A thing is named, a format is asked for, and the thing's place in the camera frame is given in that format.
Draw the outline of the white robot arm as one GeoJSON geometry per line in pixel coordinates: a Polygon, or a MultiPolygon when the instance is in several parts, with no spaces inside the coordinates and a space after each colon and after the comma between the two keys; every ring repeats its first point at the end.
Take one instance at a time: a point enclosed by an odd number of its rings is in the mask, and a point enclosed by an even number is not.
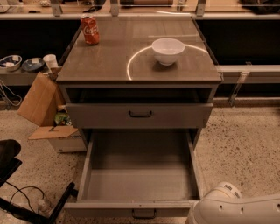
{"type": "Polygon", "coordinates": [[[190,208],[189,224],[280,224],[280,194],[243,198],[220,182],[190,208]]]}

